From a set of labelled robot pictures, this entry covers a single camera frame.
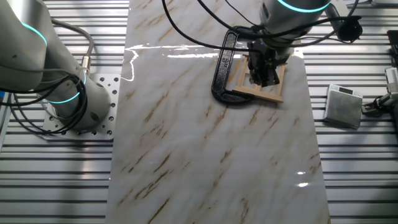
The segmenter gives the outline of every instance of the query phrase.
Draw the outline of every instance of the wooden stick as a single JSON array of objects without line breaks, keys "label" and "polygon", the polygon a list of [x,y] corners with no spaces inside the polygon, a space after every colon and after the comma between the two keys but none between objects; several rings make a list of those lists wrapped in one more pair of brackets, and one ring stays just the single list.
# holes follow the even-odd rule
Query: wooden stick
[{"label": "wooden stick", "polygon": [[279,84],[278,84],[277,90],[276,90],[276,95],[278,95],[278,96],[280,96],[280,93],[282,91],[282,83],[284,81],[284,75],[285,75],[285,65],[281,65],[279,67],[279,74],[278,74]]},{"label": "wooden stick", "polygon": [[256,96],[258,98],[262,98],[262,99],[273,101],[273,102],[277,102],[277,103],[283,103],[284,102],[284,99],[281,96],[273,95],[273,94],[270,94],[270,93],[264,93],[264,92],[261,92],[261,91],[256,91],[256,90],[254,90],[252,88],[245,87],[245,86],[236,86],[233,90],[241,92],[241,93],[253,94],[254,96]]},{"label": "wooden stick", "polygon": [[241,71],[241,75],[239,76],[237,86],[243,86],[243,81],[244,81],[244,77],[246,76],[246,68],[248,67],[248,63],[249,63],[249,60],[246,57],[243,62],[242,71]]},{"label": "wooden stick", "polygon": [[256,86],[254,87],[254,90],[256,90],[256,91],[261,91],[261,86],[256,85]]}]

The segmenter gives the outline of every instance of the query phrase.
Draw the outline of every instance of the marble slab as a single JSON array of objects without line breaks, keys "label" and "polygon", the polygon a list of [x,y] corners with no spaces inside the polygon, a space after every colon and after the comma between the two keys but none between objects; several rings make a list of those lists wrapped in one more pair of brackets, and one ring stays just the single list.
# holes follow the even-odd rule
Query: marble slab
[{"label": "marble slab", "polygon": [[[226,29],[196,1],[168,3],[184,32],[222,43]],[[205,3],[248,26],[224,1]],[[231,3],[258,22],[260,1]],[[288,61],[284,103],[226,106],[210,91],[218,52],[178,35],[160,0],[131,1],[106,223],[330,222],[303,60]]]}]

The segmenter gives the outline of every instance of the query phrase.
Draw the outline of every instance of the metal rail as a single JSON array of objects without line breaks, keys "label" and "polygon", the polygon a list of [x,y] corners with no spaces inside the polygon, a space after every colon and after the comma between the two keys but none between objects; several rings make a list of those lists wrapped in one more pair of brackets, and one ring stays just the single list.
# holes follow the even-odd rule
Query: metal rail
[{"label": "metal rail", "polygon": [[[96,42],[92,72],[121,73],[129,1],[46,1],[57,19],[78,25]],[[364,93],[386,93],[390,66],[386,32],[398,26],[398,9],[360,5],[364,35],[353,45],[325,41],[303,48],[313,115],[334,224],[398,223],[398,140],[389,115],[363,117],[357,130],[322,123],[331,83]],[[87,41],[56,28],[81,59]],[[325,35],[330,26],[314,27]],[[27,96],[27,101],[34,96]],[[26,109],[42,125],[39,104]],[[47,142],[11,118],[0,153],[0,223],[104,223],[112,143]]]}]

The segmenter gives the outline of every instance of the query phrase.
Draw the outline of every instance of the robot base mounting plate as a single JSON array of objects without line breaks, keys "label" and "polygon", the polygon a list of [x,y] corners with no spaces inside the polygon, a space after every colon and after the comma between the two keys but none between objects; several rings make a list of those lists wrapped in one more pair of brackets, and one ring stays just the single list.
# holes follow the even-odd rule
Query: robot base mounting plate
[{"label": "robot base mounting plate", "polygon": [[[118,99],[121,76],[118,74],[90,74],[90,78],[97,83],[103,85],[111,97],[111,107],[105,119],[94,128],[81,131],[69,130],[65,134],[54,134],[53,136],[43,135],[43,138],[48,141],[59,141],[62,139],[80,140],[80,141],[111,141],[114,137],[114,130],[116,125],[116,112],[118,110]],[[47,109],[53,111],[53,108],[48,104]],[[53,118],[48,113],[45,114],[43,128],[45,130],[57,130],[63,124]]]}]

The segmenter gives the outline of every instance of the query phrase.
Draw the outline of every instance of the gray robot arm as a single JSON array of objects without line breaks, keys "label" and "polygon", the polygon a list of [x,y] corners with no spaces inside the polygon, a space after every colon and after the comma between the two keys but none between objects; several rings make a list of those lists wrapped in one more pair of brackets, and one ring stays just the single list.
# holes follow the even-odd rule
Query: gray robot arm
[{"label": "gray robot arm", "polygon": [[[15,91],[42,90],[67,74],[50,71],[56,68],[76,75],[86,91],[86,110],[73,127],[84,131],[105,119],[110,97],[103,86],[93,82],[63,45],[52,25],[49,10],[42,0],[0,0],[0,88]],[[23,72],[42,70],[46,72]],[[79,109],[80,92],[71,80],[62,83],[46,97],[62,123],[70,122]]]},{"label": "gray robot arm", "polygon": [[[339,20],[340,16],[351,16],[343,0],[263,0],[260,13],[260,33],[264,35],[279,34],[312,24],[319,19],[324,11],[329,18],[337,19],[332,22],[332,26],[339,39],[354,41],[362,34],[362,27],[358,21]],[[292,47],[308,45],[293,44],[293,42],[310,32],[311,28],[305,26],[303,29],[289,32],[286,35],[257,39],[255,42],[249,43],[250,49],[258,51],[249,53],[252,82],[261,86],[279,84],[276,67],[287,61],[292,53]]]}]

